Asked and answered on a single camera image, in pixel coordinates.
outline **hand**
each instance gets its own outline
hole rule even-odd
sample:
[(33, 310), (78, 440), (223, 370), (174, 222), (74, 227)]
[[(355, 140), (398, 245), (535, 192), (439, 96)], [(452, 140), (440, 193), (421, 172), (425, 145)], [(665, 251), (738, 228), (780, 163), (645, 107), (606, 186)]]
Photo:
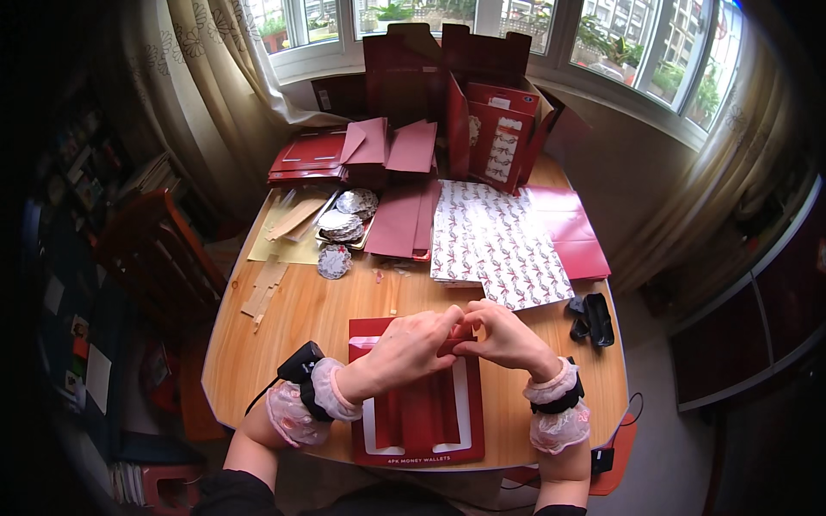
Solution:
[(452, 366), (455, 355), (440, 357), (437, 352), (463, 318), (462, 309), (452, 305), (443, 314), (427, 311), (394, 319), (370, 353), (338, 371), (341, 395), (358, 404)]
[(464, 341), (453, 347), (455, 355), (476, 355), (508, 369), (525, 369), (536, 383), (552, 380), (561, 370), (556, 354), (525, 323), (489, 299), (471, 301), (464, 326), (485, 327), (485, 340)]

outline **pink envelope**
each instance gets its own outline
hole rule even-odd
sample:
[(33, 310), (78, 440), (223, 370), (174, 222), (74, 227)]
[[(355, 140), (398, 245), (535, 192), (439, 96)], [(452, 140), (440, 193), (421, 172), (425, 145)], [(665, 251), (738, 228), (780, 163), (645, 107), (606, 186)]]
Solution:
[(526, 185), (568, 279), (608, 277), (611, 270), (579, 196), (567, 188)]
[(341, 151), (342, 163), (380, 163), (387, 161), (387, 118), (371, 118), (347, 125)]
[(413, 257), (413, 242), (425, 185), (388, 188), (378, 204), (364, 251), (399, 258)]
[(416, 221), (415, 236), (413, 237), (414, 250), (422, 251), (430, 249), (433, 214), (436, 211), (436, 203), (439, 202), (439, 194), (441, 192), (441, 183), (434, 179), (427, 183), (427, 187), (422, 193), (421, 203), (419, 204), (419, 218)]
[(397, 172), (430, 172), (435, 141), (436, 122), (419, 120), (396, 129), (385, 167)]

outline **person's left hand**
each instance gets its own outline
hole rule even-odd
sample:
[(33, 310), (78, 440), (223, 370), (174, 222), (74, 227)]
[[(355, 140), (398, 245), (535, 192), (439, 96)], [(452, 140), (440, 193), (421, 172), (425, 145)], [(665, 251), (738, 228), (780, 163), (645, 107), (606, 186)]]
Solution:
[(358, 404), (451, 367), (456, 356), (439, 357), (437, 352), (463, 318), (462, 309), (452, 305), (443, 314), (427, 311), (394, 319), (370, 353), (338, 371), (341, 395)]

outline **red stool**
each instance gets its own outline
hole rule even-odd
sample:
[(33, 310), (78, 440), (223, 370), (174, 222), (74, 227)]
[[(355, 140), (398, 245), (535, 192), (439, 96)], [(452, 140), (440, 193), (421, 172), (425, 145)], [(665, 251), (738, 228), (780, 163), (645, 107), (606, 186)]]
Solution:
[(198, 503), (197, 481), (207, 469), (202, 464), (141, 466), (144, 499), (152, 514), (185, 516)]
[[(631, 447), (634, 445), (634, 438), (637, 435), (637, 424), (631, 423), (634, 421), (632, 414), (626, 414), (622, 418), (622, 423), (617, 428), (614, 437), (611, 441), (602, 448), (614, 448), (614, 467), (611, 471), (600, 473), (591, 476), (591, 488), (588, 494), (591, 496), (607, 496), (613, 492), (622, 481), (625, 474), (625, 467), (628, 465), (628, 459), (631, 457)], [(519, 466), (511, 467), (505, 470), (505, 478), (519, 484), (526, 484), (531, 487), (539, 488), (539, 481), (529, 480), (535, 478), (539, 470), (533, 467)]]

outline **floral curtain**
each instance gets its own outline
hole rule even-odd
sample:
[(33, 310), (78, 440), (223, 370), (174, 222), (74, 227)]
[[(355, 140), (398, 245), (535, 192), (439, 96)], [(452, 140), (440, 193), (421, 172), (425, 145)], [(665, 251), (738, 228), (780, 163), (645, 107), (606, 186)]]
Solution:
[[(136, 99), (145, 119), (135, 123), (151, 127), (177, 169), (224, 215), (254, 217), (267, 192), (266, 172), (298, 126), (344, 121), (296, 109), (281, 94), (242, 0), (131, 0), (113, 33), (110, 44), (122, 49), (133, 91), (110, 92), (110, 103), (128, 114), (123, 104)], [(120, 69), (97, 73), (111, 85)]]
[(771, 190), (793, 125), (790, 90), (753, 32), (742, 49), (734, 85), (696, 161), (611, 261), (617, 292), (691, 259), (727, 217), (756, 211)]

